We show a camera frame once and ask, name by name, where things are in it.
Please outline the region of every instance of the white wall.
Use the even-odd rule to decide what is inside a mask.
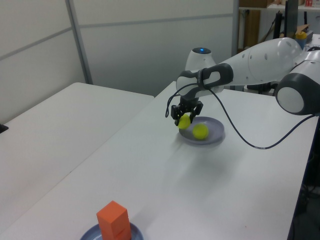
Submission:
[[[64,0],[0,3],[0,123],[84,82]]]
[[[93,84],[156,96],[191,49],[231,57],[233,0],[73,0]]]

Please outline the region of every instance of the orange block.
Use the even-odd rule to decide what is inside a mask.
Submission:
[[[131,230],[126,208],[111,201],[97,214],[103,240],[130,240]]]

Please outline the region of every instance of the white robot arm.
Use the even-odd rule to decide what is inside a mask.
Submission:
[[[195,48],[185,71],[176,81],[179,106],[171,107],[178,125],[190,112],[190,120],[202,108],[199,97],[221,92],[224,86],[257,85],[280,81],[275,90],[279,105],[295,115],[320,113],[320,51],[302,51],[291,38],[278,38],[255,45],[215,65],[211,51]]]

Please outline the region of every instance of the tennis ball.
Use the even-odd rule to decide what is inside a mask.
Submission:
[[[199,123],[193,127],[192,134],[196,139],[203,140],[208,137],[209,129],[205,124]]]
[[[187,129],[191,124],[190,117],[185,113],[182,117],[179,119],[178,128],[179,129]]]

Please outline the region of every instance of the plate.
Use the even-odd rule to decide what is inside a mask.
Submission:
[[[196,139],[192,131],[197,124],[205,124],[208,127],[209,134],[205,139]],[[188,142],[193,144],[205,145],[213,144],[224,139],[225,127],[215,118],[207,116],[197,116],[187,129],[179,129],[181,136]]]
[[[130,222],[131,229],[131,240],[144,240],[141,231],[139,228]],[[90,228],[81,238],[80,240],[103,240],[101,236],[101,231],[99,224]]]

